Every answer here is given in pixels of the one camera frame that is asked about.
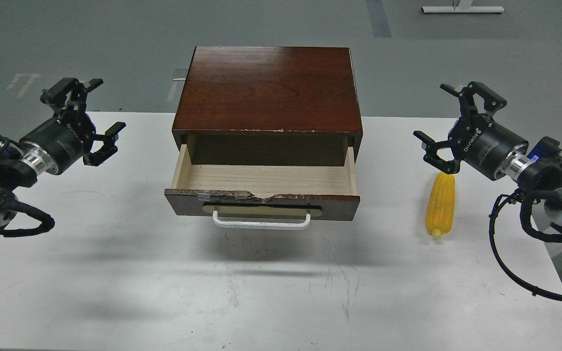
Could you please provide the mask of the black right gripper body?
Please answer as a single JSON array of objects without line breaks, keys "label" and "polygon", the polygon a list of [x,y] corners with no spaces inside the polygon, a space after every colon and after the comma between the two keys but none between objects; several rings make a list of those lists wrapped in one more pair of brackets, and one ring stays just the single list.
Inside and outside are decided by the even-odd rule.
[{"label": "black right gripper body", "polygon": [[468,163],[488,179],[505,176],[503,163],[512,153],[524,153],[529,142],[486,114],[461,117],[448,134],[455,158]]}]

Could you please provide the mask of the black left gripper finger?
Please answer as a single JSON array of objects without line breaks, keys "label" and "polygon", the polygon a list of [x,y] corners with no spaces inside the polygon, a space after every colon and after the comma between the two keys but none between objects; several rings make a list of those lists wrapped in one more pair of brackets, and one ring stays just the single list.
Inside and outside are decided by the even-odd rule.
[{"label": "black left gripper finger", "polygon": [[51,107],[54,115],[61,117],[65,113],[83,116],[86,113],[88,93],[100,87],[103,79],[92,78],[88,85],[77,78],[61,78],[50,89],[42,90],[40,102]]},{"label": "black left gripper finger", "polygon": [[[105,133],[97,134],[96,132],[85,136],[84,146],[84,165],[100,166],[108,158],[112,157],[117,151],[116,142],[119,139],[119,133],[126,127],[124,122],[115,122]],[[98,151],[92,152],[94,142],[102,142],[102,146]]]}]

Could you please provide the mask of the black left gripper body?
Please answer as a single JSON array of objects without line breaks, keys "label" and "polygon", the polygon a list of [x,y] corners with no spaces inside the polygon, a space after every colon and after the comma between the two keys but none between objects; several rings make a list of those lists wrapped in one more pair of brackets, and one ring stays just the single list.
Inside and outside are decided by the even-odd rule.
[{"label": "black left gripper body", "polygon": [[87,114],[75,117],[71,111],[53,116],[20,139],[45,151],[54,161],[47,173],[60,175],[88,151],[95,126]]}]

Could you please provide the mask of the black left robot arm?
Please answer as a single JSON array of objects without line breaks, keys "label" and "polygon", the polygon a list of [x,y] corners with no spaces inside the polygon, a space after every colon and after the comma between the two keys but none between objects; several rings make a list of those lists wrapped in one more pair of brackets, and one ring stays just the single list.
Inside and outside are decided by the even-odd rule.
[{"label": "black left robot arm", "polygon": [[102,85],[101,78],[87,84],[62,78],[40,97],[53,116],[18,141],[0,135],[0,237],[30,237],[47,233],[55,220],[44,211],[20,202],[14,193],[29,188],[43,173],[60,175],[82,159],[99,166],[117,151],[124,122],[115,122],[99,134],[86,112],[87,96]]}]

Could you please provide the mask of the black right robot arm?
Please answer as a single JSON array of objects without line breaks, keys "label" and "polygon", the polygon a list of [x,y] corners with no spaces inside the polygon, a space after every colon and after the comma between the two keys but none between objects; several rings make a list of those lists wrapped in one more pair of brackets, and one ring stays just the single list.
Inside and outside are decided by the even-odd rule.
[{"label": "black right robot arm", "polygon": [[511,178],[512,194],[497,197],[489,215],[490,246],[506,275],[532,295],[562,301],[562,294],[532,285],[514,274],[502,261],[495,243],[498,215],[506,204],[520,204],[520,224],[525,234],[546,243],[562,243],[562,156],[560,143],[542,138],[533,149],[528,141],[494,120],[507,104],[481,82],[465,86],[441,84],[440,89],[459,101],[460,117],[447,139],[435,141],[422,131],[413,135],[422,142],[424,162],[444,174],[456,174],[462,162],[489,180]]}]

